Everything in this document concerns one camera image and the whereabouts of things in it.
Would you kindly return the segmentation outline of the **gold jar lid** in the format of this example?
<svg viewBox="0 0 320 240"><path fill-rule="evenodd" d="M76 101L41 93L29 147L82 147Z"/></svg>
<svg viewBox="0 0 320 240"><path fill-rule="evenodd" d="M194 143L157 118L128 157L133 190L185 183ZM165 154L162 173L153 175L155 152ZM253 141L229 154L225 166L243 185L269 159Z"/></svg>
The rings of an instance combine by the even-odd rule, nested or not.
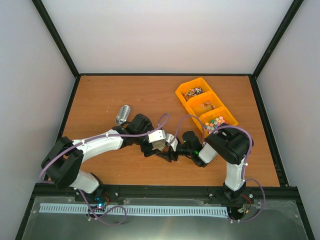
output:
<svg viewBox="0 0 320 240"><path fill-rule="evenodd" d="M154 149L154 150L163 151L164 148L166 147L166 140L165 140L165 139L162 139L162 140L154 141L154 142L152 143L152 146L153 146L153 149Z"/></svg>

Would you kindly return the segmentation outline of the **silver metal scoop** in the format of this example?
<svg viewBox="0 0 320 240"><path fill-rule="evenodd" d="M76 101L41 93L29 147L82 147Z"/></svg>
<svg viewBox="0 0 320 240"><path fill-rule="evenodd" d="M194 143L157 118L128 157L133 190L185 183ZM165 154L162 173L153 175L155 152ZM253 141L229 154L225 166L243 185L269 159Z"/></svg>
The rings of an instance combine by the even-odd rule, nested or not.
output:
<svg viewBox="0 0 320 240"><path fill-rule="evenodd" d="M116 115L116 118L115 118L116 124L119 126L119 125L123 124L124 122L126 122L129 117L130 112L131 112L131 107L129 105L123 105L119 109L119 111Z"/></svg>

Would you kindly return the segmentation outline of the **yellow popsicle candy bin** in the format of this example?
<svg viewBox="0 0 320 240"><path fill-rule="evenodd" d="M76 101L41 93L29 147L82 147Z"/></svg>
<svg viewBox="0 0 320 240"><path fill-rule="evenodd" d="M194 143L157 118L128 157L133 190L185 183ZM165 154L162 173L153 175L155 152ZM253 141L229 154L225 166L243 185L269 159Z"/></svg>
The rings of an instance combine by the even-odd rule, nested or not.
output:
<svg viewBox="0 0 320 240"><path fill-rule="evenodd" d="M217 94L212 90L191 97L185 104L187 112L196 117L224 106Z"/></svg>

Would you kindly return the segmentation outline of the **yellow star candy bin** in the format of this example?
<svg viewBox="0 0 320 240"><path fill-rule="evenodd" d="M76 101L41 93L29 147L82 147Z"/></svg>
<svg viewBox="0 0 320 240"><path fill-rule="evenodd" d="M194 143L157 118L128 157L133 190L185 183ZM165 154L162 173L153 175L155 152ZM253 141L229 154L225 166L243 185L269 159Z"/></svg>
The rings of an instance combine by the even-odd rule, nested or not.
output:
<svg viewBox="0 0 320 240"><path fill-rule="evenodd" d="M239 124L238 121L233 117L231 112L226 107L218 107L214 110L203 113L200 115L199 120L201 121L201 124L204 126L205 122L209 121L210 119L218 118L219 116L223 116L223 118L228 122L228 125L237 126ZM205 128L204 131L205 136L207 137L210 133L208 133L205 130Z"/></svg>

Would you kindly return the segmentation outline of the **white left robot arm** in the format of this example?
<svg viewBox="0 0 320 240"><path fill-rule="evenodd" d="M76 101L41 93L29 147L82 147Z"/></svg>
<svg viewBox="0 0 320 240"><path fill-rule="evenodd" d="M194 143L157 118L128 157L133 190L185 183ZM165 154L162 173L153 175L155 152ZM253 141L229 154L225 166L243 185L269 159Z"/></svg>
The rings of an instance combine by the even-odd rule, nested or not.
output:
<svg viewBox="0 0 320 240"><path fill-rule="evenodd" d="M98 175L85 168L91 160L133 145L139 146L148 157L158 151L155 143L165 139L163 126L154 126L143 114L97 135L77 139L62 136L42 161L39 180L57 189L81 190L96 202L103 198L104 188Z"/></svg>

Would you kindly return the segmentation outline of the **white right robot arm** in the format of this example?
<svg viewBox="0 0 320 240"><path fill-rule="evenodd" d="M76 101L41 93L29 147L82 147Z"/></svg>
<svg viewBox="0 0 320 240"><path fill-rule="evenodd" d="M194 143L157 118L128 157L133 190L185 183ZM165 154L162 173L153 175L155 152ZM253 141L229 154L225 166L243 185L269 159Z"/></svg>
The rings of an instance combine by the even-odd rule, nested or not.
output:
<svg viewBox="0 0 320 240"><path fill-rule="evenodd" d="M165 140L167 150L157 150L156 155L168 162L184 156L200 168L206 167L217 156L226 162L226 177L222 196L229 203L238 201L246 188L245 168L254 146L251 135L240 127L222 124L201 143L193 131L182 135L182 141L169 134Z"/></svg>

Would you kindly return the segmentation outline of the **pile of star candies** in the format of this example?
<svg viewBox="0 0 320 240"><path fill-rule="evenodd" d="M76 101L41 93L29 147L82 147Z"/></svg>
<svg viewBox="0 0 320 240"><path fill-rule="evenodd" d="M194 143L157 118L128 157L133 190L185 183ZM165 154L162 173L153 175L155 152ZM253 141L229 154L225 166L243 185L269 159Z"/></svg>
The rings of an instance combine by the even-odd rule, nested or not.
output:
<svg viewBox="0 0 320 240"><path fill-rule="evenodd" d="M204 128L207 133L211 133L213 130L217 129L222 124L228 124L223 116L219 116L214 119L210 119L204 123Z"/></svg>

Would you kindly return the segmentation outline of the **pile of popsicle candies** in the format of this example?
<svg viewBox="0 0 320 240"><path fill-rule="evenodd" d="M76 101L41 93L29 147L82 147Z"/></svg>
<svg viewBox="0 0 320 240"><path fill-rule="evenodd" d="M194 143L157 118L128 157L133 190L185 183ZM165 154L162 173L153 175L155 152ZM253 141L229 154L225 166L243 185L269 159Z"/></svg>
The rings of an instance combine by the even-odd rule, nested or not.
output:
<svg viewBox="0 0 320 240"><path fill-rule="evenodd" d="M204 111L212 111L214 110L216 107L215 105L213 105L210 101L205 101L202 104L199 105Z"/></svg>

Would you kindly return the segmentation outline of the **pile of lollipops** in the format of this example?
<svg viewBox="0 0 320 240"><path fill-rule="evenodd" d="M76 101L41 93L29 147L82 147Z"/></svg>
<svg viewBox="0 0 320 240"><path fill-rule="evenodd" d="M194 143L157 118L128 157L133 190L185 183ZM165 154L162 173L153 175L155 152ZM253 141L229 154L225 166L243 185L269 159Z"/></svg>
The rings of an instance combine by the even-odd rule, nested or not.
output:
<svg viewBox="0 0 320 240"><path fill-rule="evenodd" d="M188 101L190 98L200 95L203 92L204 90L200 86L198 86L198 87L190 88L188 92L182 93L182 96L186 101Z"/></svg>

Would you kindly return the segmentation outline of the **black aluminium frame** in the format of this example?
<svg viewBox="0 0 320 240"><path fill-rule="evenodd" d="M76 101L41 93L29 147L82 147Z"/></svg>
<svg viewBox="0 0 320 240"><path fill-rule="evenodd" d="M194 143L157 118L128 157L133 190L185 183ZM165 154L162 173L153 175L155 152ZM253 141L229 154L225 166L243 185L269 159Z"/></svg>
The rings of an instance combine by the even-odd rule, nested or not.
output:
<svg viewBox="0 0 320 240"><path fill-rule="evenodd" d="M301 220L303 229L305 231L306 237L309 240L313 240L314 234L311 229L305 208L303 206L299 191L297 187L289 185L285 169L280 157L278 146L274 137L274 133L271 129L270 121L267 116L265 105L258 87L257 78L265 67L267 61L271 57L276 46L280 42L285 31L292 22L294 16L301 7L303 1L294 0L287 13L285 14L283 20L281 21L276 33L272 37L272 40L265 50L261 60L259 61L257 67L255 68L253 74L249 75L249 81L252 88L252 92L257 104L257 109L262 122L268 147L271 153L271 157L276 170L277 178L280 183L279 187L264 187L266 191L266 197L269 200L291 200L295 201L298 210L298 218ZM210 190L219 190L218 186L206 187L206 186L161 186L161 185L122 185L120 187L122 193L132 194L134 197L145 197L146 199L156 199L156 200L208 200L210 197L204 195L200 191L209 192ZM34 205L35 199L37 197L74 197L76 192L74 190L57 190L46 183L37 183L34 186L33 192L31 194L29 203L27 205L25 214L23 216L21 225L18 229L16 239L22 240L27 238L27 228L31 223L31 209Z"/></svg>

